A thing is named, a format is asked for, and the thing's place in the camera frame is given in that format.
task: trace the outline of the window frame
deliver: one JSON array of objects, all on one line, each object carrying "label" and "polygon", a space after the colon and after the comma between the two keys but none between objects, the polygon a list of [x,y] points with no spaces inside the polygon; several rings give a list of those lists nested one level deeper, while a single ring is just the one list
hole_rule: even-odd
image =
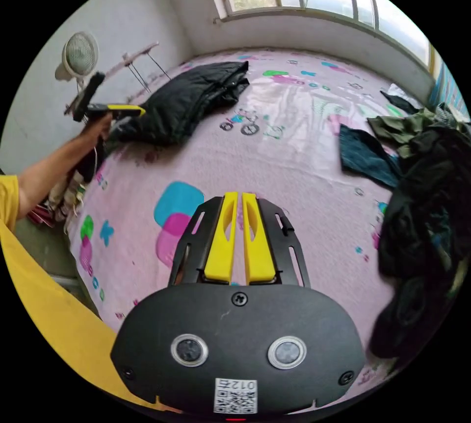
[{"label": "window frame", "polygon": [[400,42],[387,35],[386,33],[380,31],[379,29],[379,13],[378,5],[376,0],[371,0],[371,10],[373,14],[373,26],[369,26],[365,23],[359,21],[358,14],[358,3],[357,0],[351,0],[352,9],[353,9],[353,18],[345,16],[339,13],[325,11],[318,8],[307,8],[307,1],[299,0],[299,6],[283,6],[281,5],[281,0],[275,0],[276,6],[271,6],[268,8],[251,8],[247,10],[235,11],[233,0],[223,0],[226,16],[220,16],[219,20],[222,23],[227,23],[234,20],[239,20],[242,18],[253,18],[257,16],[306,16],[311,18],[324,19],[327,21],[333,21],[340,24],[345,24],[361,31],[367,32],[368,34],[380,38],[382,41],[393,46],[401,53],[405,54],[407,57],[413,59],[418,63],[422,68],[428,70],[428,72],[433,75],[434,62],[435,62],[435,49],[428,41],[428,62],[423,62],[419,57],[412,53],[407,47],[402,45]]}]

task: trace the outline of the fan grille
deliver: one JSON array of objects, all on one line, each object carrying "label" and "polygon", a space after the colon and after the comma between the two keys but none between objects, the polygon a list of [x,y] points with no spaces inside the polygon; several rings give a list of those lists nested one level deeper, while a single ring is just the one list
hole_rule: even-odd
[{"label": "fan grille", "polygon": [[93,37],[85,33],[74,34],[66,45],[65,56],[71,70],[88,75],[96,65],[97,45]]}]

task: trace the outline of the dark green clothing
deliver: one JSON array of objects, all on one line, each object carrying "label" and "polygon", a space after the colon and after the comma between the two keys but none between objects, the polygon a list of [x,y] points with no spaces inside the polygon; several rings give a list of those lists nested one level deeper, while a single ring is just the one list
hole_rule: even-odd
[{"label": "dark green clothing", "polygon": [[392,142],[399,156],[407,158],[410,154],[410,140],[427,126],[432,125],[435,122],[434,117],[435,114],[432,111],[422,108],[407,118],[377,116],[368,118],[367,121],[378,139],[383,142]]}]

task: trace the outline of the white wall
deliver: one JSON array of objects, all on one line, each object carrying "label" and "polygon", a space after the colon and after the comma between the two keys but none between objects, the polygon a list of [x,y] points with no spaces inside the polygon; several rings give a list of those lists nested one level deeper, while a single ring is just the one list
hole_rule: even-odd
[{"label": "white wall", "polygon": [[343,57],[391,79],[426,102],[428,71],[380,39],[358,29],[302,16],[258,16],[214,24],[214,0],[171,0],[197,54],[243,47],[316,50]]},{"label": "white wall", "polygon": [[[77,94],[75,81],[57,81],[55,69],[62,47],[77,31],[89,31],[97,39],[97,70],[106,72],[129,54],[159,41],[152,57],[165,69],[194,55],[186,32],[169,0],[90,0],[77,10],[48,40],[34,59],[13,100],[0,144],[0,168],[18,173],[48,155],[82,128],[64,117],[65,104]],[[136,67],[144,76],[158,70],[146,56]],[[97,92],[100,102],[124,102],[141,86],[128,69]]]}]

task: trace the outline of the person's arm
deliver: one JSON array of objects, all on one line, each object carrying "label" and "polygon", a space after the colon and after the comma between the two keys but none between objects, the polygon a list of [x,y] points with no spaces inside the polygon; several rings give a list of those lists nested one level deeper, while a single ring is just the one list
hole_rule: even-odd
[{"label": "person's arm", "polygon": [[23,218],[42,201],[61,177],[93,150],[100,136],[106,139],[111,119],[111,114],[107,114],[100,120],[87,124],[79,136],[18,175],[17,219]]}]

